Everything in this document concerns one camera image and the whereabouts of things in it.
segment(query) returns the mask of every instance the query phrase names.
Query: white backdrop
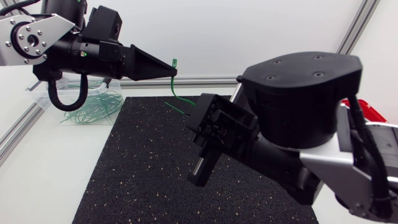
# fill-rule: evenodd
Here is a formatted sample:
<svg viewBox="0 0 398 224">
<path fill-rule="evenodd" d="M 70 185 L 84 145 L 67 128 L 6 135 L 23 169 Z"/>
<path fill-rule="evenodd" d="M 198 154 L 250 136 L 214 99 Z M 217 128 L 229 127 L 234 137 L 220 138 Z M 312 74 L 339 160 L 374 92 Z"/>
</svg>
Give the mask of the white backdrop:
<svg viewBox="0 0 398 224">
<path fill-rule="evenodd" d="M 89 0 L 117 10 L 119 40 L 171 63 L 178 76 L 235 77 L 250 65 L 283 54 L 336 52 L 361 0 Z M 40 12 L 40 3 L 28 7 Z M 0 136 L 33 102 L 22 92 L 31 67 L 0 67 Z"/>
<path fill-rule="evenodd" d="M 380 1 L 351 54 L 363 64 L 359 98 L 398 124 L 398 1 Z"/>
</svg>

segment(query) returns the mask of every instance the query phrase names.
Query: green wire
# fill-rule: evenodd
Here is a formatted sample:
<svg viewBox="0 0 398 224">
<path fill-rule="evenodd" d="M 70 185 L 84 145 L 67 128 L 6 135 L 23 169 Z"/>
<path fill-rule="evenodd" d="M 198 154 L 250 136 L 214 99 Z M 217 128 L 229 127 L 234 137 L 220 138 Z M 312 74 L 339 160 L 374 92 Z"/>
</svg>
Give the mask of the green wire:
<svg viewBox="0 0 398 224">
<path fill-rule="evenodd" d="M 185 102 L 187 102 L 187 103 L 190 103 L 190 104 L 193 105 L 193 106 L 196 106 L 196 104 L 195 104 L 194 102 L 192 102 L 192 101 L 190 101 L 190 100 L 187 100 L 187 99 L 184 99 L 184 98 L 182 98 L 182 97 L 179 97 L 179 96 L 177 96 L 177 95 L 174 93 L 174 77 L 172 77 L 172 84 L 171 84 L 171 86 L 172 86 L 173 95 L 174 95 L 177 99 L 182 100 L 182 101 L 185 101 Z"/>
<path fill-rule="evenodd" d="M 173 59 L 173 64 L 172 64 L 172 66 L 173 66 L 173 68 L 176 68 L 176 67 L 177 67 L 177 59 Z M 194 102 L 192 102 L 192 101 L 190 101 L 190 100 L 187 100 L 187 99 L 184 99 L 184 98 L 182 98 L 182 97 L 179 97 L 179 96 L 177 96 L 177 94 L 175 94 L 175 92 L 174 92 L 174 77 L 172 77 L 172 81 L 171 81 L 170 86 L 171 86 L 173 95 L 174 95 L 177 99 L 182 100 L 182 101 L 184 101 L 184 102 L 187 102 L 187 103 L 189 103 L 189 104 L 191 104 L 191 105 L 193 105 L 193 106 L 196 106 L 196 104 L 195 104 Z M 169 107 L 175 109 L 176 111 L 180 112 L 181 114 L 187 115 L 187 114 L 184 113 L 182 110 L 176 108 L 175 106 L 171 105 L 170 103 L 168 103 L 168 102 L 164 102 L 164 103 L 165 103 L 167 106 L 169 106 Z"/>
<path fill-rule="evenodd" d="M 181 114 L 185 114 L 184 111 L 182 111 L 182 110 L 176 108 L 175 106 L 171 105 L 170 103 L 168 103 L 168 102 L 166 102 L 166 101 L 165 101 L 164 103 L 165 103 L 166 105 L 168 105 L 169 107 L 175 109 L 176 111 L 180 112 Z"/>
<path fill-rule="evenodd" d="M 81 108 L 65 112 L 65 119 L 61 123 L 70 120 L 76 124 L 91 124 L 102 119 L 107 119 L 112 123 L 109 116 L 120 111 L 122 105 L 122 95 L 116 91 L 108 90 L 99 95 L 88 96 Z"/>
</svg>

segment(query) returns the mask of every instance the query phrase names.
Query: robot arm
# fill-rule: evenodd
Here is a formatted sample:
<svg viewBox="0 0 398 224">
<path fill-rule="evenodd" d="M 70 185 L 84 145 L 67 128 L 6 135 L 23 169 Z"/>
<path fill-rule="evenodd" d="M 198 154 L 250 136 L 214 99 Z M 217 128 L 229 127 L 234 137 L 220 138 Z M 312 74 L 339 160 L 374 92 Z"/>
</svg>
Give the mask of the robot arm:
<svg viewBox="0 0 398 224">
<path fill-rule="evenodd" d="M 249 67 L 234 102 L 203 94 L 187 124 L 202 147 L 188 179 L 205 186 L 224 153 L 303 205 L 325 183 L 351 214 L 398 223 L 398 127 L 365 124 L 361 71 L 354 56 L 291 54 Z M 350 110 L 340 105 L 346 97 Z"/>
<path fill-rule="evenodd" d="M 100 6 L 85 24 L 86 0 L 44 0 L 39 15 L 5 15 L 19 7 L 38 2 L 29 0 L 0 11 L 0 65 L 33 65 L 40 81 L 49 83 L 51 102 L 60 110 L 73 111 L 87 97 L 87 75 L 107 79 L 128 77 L 145 80 L 174 77 L 177 70 L 136 46 L 123 47 L 118 41 L 122 20 L 118 12 Z M 81 75 L 80 95 L 64 105 L 55 81 L 63 72 Z"/>
</svg>

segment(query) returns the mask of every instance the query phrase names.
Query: black cable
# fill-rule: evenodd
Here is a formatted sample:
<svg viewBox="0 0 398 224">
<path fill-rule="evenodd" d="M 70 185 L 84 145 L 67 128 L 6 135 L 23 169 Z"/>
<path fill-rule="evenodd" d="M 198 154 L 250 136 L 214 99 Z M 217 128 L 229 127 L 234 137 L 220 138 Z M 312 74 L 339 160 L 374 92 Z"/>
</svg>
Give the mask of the black cable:
<svg viewBox="0 0 398 224">
<path fill-rule="evenodd" d="M 30 16 L 30 13 L 29 13 L 26 9 L 24 9 L 24 8 L 19 8 L 18 10 L 21 11 L 21 12 L 23 12 L 25 15 Z"/>
<path fill-rule="evenodd" d="M 9 13 L 15 9 L 20 10 L 20 8 L 22 8 L 22 7 L 30 6 L 31 4 L 38 3 L 39 1 L 40 0 L 26 0 L 23 2 L 18 2 L 18 3 L 12 4 L 8 7 L 4 7 L 0 10 L 0 16 L 5 16 L 7 13 Z"/>
<path fill-rule="evenodd" d="M 380 218 L 390 218 L 392 215 L 392 208 L 386 166 L 384 165 L 383 158 L 380 155 L 373 135 L 366 126 L 362 109 L 359 106 L 356 96 L 350 96 L 348 100 L 356 130 L 363 141 L 365 149 L 370 154 L 375 164 L 371 171 L 373 187 L 371 211 Z"/>
<path fill-rule="evenodd" d="M 75 111 L 85 103 L 88 94 L 88 80 L 87 75 L 81 75 L 80 79 L 80 94 L 76 102 L 71 105 L 64 105 L 58 98 L 57 83 L 55 80 L 49 80 L 49 97 L 52 104 L 62 111 Z"/>
</svg>

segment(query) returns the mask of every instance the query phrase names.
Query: white wall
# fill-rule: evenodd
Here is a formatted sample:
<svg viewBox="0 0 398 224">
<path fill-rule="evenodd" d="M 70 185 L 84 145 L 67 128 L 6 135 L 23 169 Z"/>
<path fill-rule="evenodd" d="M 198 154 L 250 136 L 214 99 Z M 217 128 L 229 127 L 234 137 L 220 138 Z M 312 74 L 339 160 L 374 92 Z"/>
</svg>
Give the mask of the white wall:
<svg viewBox="0 0 398 224">
<path fill-rule="evenodd" d="M 351 54 L 359 56 L 363 75 L 359 98 L 390 123 L 398 124 L 398 1 L 380 1 Z"/>
</svg>

